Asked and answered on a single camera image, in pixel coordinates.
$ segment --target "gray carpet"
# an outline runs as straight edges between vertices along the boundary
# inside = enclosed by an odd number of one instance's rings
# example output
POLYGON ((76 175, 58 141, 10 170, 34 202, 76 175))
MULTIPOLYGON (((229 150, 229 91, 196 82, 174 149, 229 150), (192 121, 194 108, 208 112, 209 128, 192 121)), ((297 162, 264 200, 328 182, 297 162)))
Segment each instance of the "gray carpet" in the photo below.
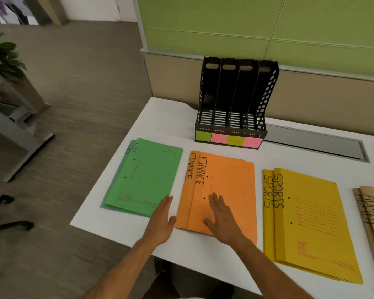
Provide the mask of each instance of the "gray carpet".
MULTIPOLYGON (((128 247, 69 225, 150 98, 136 23, 72 22, 66 26, 1 25, 18 45, 27 76, 50 104, 37 134, 56 138, 11 183, 2 179, 23 151, 0 135, 0 224, 30 220, 35 228, 0 232, 0 299, 78 298, 128 247)), ((216 280, 175 266, 180 295, 207 296, 216 280)), ((152 258, 130 298, 155 278, 152 258)), ((236 290, 235 298, 255 297, 236 290)))

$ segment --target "pink sticky note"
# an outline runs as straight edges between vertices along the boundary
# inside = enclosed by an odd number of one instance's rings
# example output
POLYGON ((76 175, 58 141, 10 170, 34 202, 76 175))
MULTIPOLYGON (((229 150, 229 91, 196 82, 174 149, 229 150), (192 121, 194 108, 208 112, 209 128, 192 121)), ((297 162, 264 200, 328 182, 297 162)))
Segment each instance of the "pink sticky note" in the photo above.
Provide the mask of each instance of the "pink sticky note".
POLYGON ((225 134, 218 134, 218 133, 212 133, 212 137, 210 139, 212 143, 227 143, 227 135, 225 134))
POLYGON ((243 147, 250 147, 250 148, 259 148, 260 143, 263 141, 262 138, 256 137, 246 137, 244 140, 243 147))

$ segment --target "desk surface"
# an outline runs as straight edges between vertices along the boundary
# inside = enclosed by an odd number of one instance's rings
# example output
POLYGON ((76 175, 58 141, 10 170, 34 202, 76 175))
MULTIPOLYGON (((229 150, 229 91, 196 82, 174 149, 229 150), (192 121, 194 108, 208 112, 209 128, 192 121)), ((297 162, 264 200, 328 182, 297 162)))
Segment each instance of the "desk surface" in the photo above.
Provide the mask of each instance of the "desk surface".
MULTIPOLYGON (((360 185, 374 186, 374 136, 266 118, 266 122, 273 125, 362 140, 371 163, 267 142, 259 150, 226 147, 194 142, 196 115, 197 111, 184 103, 151 98, 70 224, 126 246, 133 246, 143 235, 149 220, 147 217, 100 208, 130 140, 141 137, 184 149, 171 192, 174 198, 169 216, 176 215, 191 150, 254 162, 258 248, 262 250, 262 170, 283 167, 338 184, 364 284, 334 281, 278 263, 277 266, 318 299, 374 298, 374 261, 352 192, 360 185)), ((260 294, 234 251, 214 237, 175 229, 170 239, 154 251, 154 255, 260 294)))

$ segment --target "orange folder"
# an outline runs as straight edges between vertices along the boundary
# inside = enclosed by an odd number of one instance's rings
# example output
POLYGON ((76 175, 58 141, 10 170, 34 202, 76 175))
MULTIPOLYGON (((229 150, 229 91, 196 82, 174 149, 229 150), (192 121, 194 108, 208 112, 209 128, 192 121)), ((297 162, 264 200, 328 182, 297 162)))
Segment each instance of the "orange folder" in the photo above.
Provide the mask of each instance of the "orange folder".
POLYGON ((214 215, 208 196, 222 195, 243 234, 257 243, 254 164, 241 159, 191 151, 175 227, 213 234, 203 220, 214 215))

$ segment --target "chair wheel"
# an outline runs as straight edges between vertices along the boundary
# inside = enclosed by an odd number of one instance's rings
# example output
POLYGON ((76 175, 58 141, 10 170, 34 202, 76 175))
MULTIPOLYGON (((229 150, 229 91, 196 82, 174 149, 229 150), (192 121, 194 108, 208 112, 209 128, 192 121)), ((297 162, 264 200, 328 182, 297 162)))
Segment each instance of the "chair wheel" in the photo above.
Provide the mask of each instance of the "chair wheel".
POLYGON ((22 225, 22 227, 24 228, 25 231, 30 231, 30 230, 32 230, 34 226, 35 226, 35 225, 33 224, 33 222, 30 222, 30 221, 28 221, 27 223, 24 223, 24 224, 22 225))
POLYGON ((5 196, 3 199, 3 203, 5 204, 10 204, 14 201, 14 197, 11 197, 9 195, 3 195, 3 196, 5 196))

